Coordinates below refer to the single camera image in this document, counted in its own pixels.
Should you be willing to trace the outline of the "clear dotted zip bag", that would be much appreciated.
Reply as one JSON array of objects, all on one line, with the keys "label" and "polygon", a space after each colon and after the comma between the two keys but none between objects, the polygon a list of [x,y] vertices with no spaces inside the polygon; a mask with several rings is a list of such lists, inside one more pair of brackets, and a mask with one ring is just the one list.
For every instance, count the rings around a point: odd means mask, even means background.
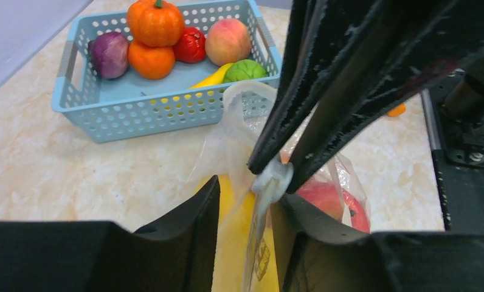
[{"label": "clear dotted zip bag", "polygon": [[255,175],[248,170],[247,161],[276,93],[275,88],[256,81],[229,83],[218,91],[206,91],[203,97],[207,105],[201,107],[201,116],[212,117],[215,126],[204,139],[187,181],[190,186],[201,187],[211,176],[227,174],[240,201],[249,192],[255,196],[241,291],[252,291],[255,261],[265,227],[271,226],[273,234],[276,230],[270,208],[284,195],[292,179],[289,157],[302,133],[298,129],[262,173]]}]

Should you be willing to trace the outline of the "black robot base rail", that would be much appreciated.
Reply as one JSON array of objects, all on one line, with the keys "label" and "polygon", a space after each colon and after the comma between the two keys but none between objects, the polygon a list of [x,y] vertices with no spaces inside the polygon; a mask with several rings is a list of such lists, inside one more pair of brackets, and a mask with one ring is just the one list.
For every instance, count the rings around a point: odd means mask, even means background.
[{"label": "black robot base rail", "polygon": [[421,92],[444,228],[484,233],[484,93],[462,70]]}]

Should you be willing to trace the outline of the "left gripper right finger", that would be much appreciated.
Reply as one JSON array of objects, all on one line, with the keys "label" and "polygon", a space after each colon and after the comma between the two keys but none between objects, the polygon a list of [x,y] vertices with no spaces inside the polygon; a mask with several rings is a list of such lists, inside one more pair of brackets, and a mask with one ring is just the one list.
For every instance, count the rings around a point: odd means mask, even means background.
[{"label": "left gripper right finger", "polygon": [[280,291],[484,291],[484,234],[366,234],[296,194],[270,211]]}]

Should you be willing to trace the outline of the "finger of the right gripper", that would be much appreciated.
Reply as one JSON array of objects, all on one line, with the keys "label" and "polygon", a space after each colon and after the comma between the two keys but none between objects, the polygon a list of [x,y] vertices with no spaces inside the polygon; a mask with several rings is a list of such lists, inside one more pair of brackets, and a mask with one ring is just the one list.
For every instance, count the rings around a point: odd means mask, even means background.
[{"label": "finger of the right gripper", "polygon": [[358,42],[319,77],[288,193],[374,120],[483,55],[484,1],[376,1]]},{"label": "finger of the right gripper", "polygon": [[257,175],[377,28],[387,1],[293,1],[274,107],[247,163]]}]

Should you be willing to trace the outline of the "red toy apple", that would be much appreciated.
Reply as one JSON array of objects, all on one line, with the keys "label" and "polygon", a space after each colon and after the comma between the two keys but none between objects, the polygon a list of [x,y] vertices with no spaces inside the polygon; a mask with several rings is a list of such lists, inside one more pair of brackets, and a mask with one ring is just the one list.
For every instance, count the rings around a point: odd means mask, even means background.
[{"label": "red toy apple", "polygon": [[308,181],[296,193],[337,221],[342,221],[344,207],[348,207],[352,227],[361,232],[370,232],[364,206],[345,189],[342,189],[343,202],[331,182]]}]

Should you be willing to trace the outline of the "blue perforated plastic basket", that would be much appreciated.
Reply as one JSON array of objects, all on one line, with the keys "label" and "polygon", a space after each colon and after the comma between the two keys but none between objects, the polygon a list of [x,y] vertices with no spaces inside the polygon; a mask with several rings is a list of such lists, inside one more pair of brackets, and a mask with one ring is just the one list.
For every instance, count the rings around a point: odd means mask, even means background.
[{"label": "blue perforated plastic basket", "polygon": [[[277,87],[282,60],[254,1],[206,1],[181,4],[186,25],[203,32],[220,19],[236,18],[249,28],[250,59],[268,76],[262,82]],[[52,94],[52,109],[81,128],[94,142],[110,142],[217,123],[223,113],[227,85],[197,88],[216,66],[176,63],[161,80],[142,78],[134,69],[114,80],[101,78],[92,66],[89,43],[106,32],[132,39],[125,12],[78,17],[71,23]]]}]

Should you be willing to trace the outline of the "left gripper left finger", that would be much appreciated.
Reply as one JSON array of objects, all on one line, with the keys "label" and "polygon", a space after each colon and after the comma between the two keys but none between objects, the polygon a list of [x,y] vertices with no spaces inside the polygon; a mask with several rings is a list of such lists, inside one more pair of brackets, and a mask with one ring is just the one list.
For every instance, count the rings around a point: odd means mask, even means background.
[{"label": "left gripper left finger", "polygon": [[0,222],[0,291],[210,291],[220,182],[134,232],[111,221]]}]

